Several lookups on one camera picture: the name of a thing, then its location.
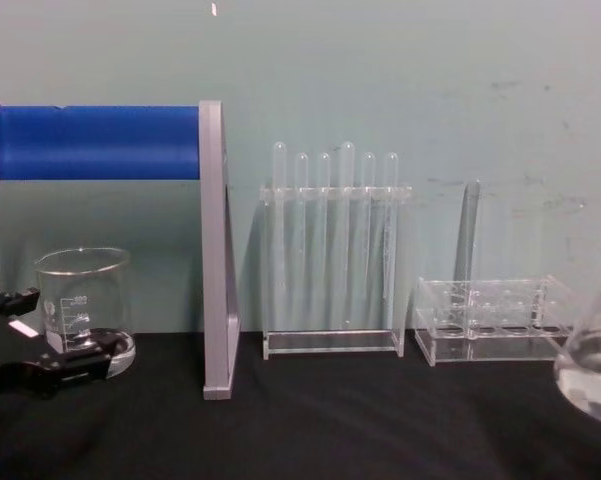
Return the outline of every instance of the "acrylic base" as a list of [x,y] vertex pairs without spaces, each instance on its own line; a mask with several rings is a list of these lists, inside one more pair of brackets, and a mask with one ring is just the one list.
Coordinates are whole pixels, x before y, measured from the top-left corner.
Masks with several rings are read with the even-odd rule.
[[333,352],[396,352],[404,355],[404,331],[338,330],[306,332],[268,332],[264,335],[263,355]]
[[538,280],[420,280],[415,338],[439,362],[554,360],[571,332],[571,294]]

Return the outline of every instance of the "lab equipment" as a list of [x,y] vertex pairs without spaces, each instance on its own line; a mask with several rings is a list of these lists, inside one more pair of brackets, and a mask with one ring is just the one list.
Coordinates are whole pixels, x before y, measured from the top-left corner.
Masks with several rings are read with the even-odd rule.
[[5,106],[0,180],[200,180],[206,399],[231,397],[240,333],[222,103]]
[[575,322],[555,360],[554,370],[564,396],[601,420],[601,289]]
[[[518,188],[470,182],[462,202],[448,196],[423,202],[425,220],[447,228],[442,238],[452,237],[453,210],[462,204],[451,278],[421,277],[414,292],[415,338],[431,366],[553,360],[571,332],[573,293],[542,267],[544,189]],[[449,252],[433,242],[426,247],[433,260],[425,260],[425,272],[445,275]]]
[[273,148],[261,189],[264,358],[311,352],[404,351],[410,271],[411,189],[398,185],[398,157],[337,159]]
[[16,317],[35,310],[40,292],[0,291],[0,394],[23,392],[51,398],[59,390],[105,380],[120,339],[99,337],[91,346],[59,354]]
[[35,263],[45,336],[57,352],[91,348],[115,335],[118,350],[109,376],[124,372],[136,355],[129,315],[129,253],[117,248],[76,248]]

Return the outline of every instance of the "clear acrylic test tube rack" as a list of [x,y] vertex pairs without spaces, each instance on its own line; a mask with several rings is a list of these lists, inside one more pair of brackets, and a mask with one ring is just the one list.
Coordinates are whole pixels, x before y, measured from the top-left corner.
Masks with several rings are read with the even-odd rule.
[[431,366],[555,358],[575,305],[569,288],[541,273],[546,205],[543,188],[507,192],[478,182],[466,185],[461,202],[448,203],[460,218],[452,279],[420,278],[412,310],[416,341]]
[[273,179],[261,190],[263,353],[404,352],[404,278],[411,189],[398,157],[310,159],[273,148]]

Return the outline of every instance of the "water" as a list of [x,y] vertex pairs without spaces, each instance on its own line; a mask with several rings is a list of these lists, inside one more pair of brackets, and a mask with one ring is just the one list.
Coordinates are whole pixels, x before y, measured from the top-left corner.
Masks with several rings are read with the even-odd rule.
[[558,388],[573,405],[601,420],[601,330],[583,332],[556,359]]

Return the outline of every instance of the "erlenmeyer flask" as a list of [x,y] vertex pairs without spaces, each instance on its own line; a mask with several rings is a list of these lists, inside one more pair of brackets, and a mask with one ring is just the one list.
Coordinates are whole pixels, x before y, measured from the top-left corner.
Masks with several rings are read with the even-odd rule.
[[601,290],[574,325],[554,370],[565,397],[601,420]]

